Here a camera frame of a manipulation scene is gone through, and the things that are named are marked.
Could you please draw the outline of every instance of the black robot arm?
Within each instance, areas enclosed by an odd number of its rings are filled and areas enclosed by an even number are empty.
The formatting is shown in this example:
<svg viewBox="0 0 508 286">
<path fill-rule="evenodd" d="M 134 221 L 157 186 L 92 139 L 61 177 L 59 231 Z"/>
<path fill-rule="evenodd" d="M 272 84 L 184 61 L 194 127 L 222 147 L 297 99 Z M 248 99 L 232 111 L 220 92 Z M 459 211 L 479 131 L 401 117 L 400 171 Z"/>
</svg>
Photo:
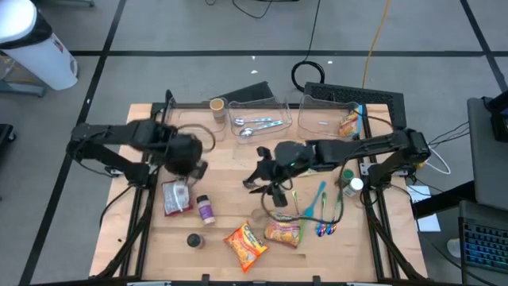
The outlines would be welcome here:
<svg viewBox="0 0 508 286">
<path fill-rule="evenodd" d="M 356 141 L 311 140 L 305 144 L 285 141 L 275 147 L 274 160 L 270 150 L 259 147 L 257 151 L 263 159 L 258 161 L 254 173 L 244 180 L 244 186 L 257 187 L 254 184 L 256 179 L 270 180 L 268 194 L 273 195 L 277 207 L 287 205 L 278 186 L 309 169 L 329 172 L 351 159 L 393 152 L 383 163 L 373 164 L 368 169 L 368 181 L 364 185 L 380 187 L 389 184 L 391 175 L 402 167 L 421 163 L 430 157 L 423 134 L 412 129 L 395 130 L 388 135 Z M 266 187 L 258 187 L 251 193 L 261 193 Z"/>
<path fill-rule="evenodd" d="M 97 160 L 109 174 L 123 173 L 130 184 L 146 185 L 148 164 L 131 162 L 104 145 L 130 145 L 147 153 L 150 164 L 164 165 L 169 172 L 180 176 L 201 179 L 208 165 L 201 160 L 202 143 L 194 135 L 181 134 L 175 126 L 152 119 L 119 126 L 80 124 L 72 130 L 67 154 L 79 163 L 83 159 Z"/>
</svg>

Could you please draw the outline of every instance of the clear plastic container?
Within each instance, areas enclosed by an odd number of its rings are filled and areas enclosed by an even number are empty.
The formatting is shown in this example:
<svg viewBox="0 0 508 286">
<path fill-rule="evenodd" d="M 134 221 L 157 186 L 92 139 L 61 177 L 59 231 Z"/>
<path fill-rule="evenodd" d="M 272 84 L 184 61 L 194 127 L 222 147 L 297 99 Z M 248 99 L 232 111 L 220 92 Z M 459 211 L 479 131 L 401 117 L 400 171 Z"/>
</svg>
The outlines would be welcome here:
<svg viewBox="0 0 508 286">
<path fill-rule="evenodd" d="M 298 136 L 302 139 L 346 139 L 360 133 L 362 106 L 303 95 L 298 113 Z"/>
<path fill-rule="evenodd" d="M 286 102 L 278 102 L 275 98 L 255 100 L 251 102 L 230 102 L 228 105 L 231 132 L 239 144 L 255 143 L 283 137 L 293 123 L 289 106 Z M 261 118 L 270 118 L 269 122 L 249 122 Z M 235 119 L 243 119 L 245 124 L 235 124 Z M 265 127 L 275 123 L 276 126 Z M 252 129 L 250 136 L 243 135 L 245 129 Z"/>
<path fill-rule="evenodd" d="M 203 106 L 208 106 L 210 102 L 203 102 Z M 210 108 L 187 109 L 180 108 L 178 104 L 172 109 L 170 123 L 180 128 L 180 133 L 192 133 L 201 140 L 203 149 L 209 149 L 213 145 L 213 138 L 202 127 L 206 127 L 215 136 L 215 141 L 225 139 L 226 120 L 223 123 L 217 123 L 214 120 L 214 114 Z"/>
</svg>

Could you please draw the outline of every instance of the white cylinder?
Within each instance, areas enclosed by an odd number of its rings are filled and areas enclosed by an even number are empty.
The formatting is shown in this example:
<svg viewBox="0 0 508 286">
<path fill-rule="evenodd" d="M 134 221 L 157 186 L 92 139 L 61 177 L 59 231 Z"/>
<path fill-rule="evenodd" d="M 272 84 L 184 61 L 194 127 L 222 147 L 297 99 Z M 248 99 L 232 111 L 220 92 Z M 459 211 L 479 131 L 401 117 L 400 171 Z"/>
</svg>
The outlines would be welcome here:
<svg viewBox="0 0 508 286">
<path fill-rule="evenodd" d="M 78 82 L 78 63 L 29 0 L 0 0 L 0 49 L 56 91 Z"/>
<path fill-rule="evenodd" d="M 56 91 L 78 82 L 78 62 L 54 33 L 38 44 L 2 51 Z"/>
</svg>

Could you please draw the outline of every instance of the bottle cap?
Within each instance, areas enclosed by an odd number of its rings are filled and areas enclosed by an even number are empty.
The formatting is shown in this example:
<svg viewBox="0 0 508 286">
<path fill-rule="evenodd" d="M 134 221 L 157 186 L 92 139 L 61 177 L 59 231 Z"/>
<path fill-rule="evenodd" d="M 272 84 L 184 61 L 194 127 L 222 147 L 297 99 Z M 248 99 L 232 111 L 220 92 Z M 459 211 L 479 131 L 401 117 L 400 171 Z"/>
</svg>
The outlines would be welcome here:
<svg viewBox="0 0 508 286">
<path fill-rule="evenodd" d="M 200 195 L 197 199 L 198 203 L 208 200 L 207 195 Z"/>
<path fill-rule="evenodd" d="M 355 191 L 361 191 L 364 188 L 364 182 L 361 179 L 353 178 L 349 183 L 349 186 Z"/>
<path fill-rule="evenodd" d="M 355 173 L 351 169 L 345 169 L 342 172 L 342 178 L 346 180 L 352 180 L 352 178 L 355 176 Z"/>
<path fill-rule="evenodd" d="M 198 245 L 201 243 L 201 238 L 197 234 L 191 234 L 187 237 L 187 244 L 190 247 L 198 247 Z"/>
</svg>

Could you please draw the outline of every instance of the laptop keyboard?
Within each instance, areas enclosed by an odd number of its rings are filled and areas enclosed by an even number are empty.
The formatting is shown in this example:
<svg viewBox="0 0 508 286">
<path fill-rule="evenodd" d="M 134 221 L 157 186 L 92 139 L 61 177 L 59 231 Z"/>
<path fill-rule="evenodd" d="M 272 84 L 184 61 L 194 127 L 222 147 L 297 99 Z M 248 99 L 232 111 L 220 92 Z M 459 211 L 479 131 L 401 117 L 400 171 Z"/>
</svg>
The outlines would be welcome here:
<svg viewBox="0 0 508 286">
<path fill-rule="evenodd" d="M 508 273 L 508 230 L 464 222 L 463 232 L 467 265 Z"/>
</svg>

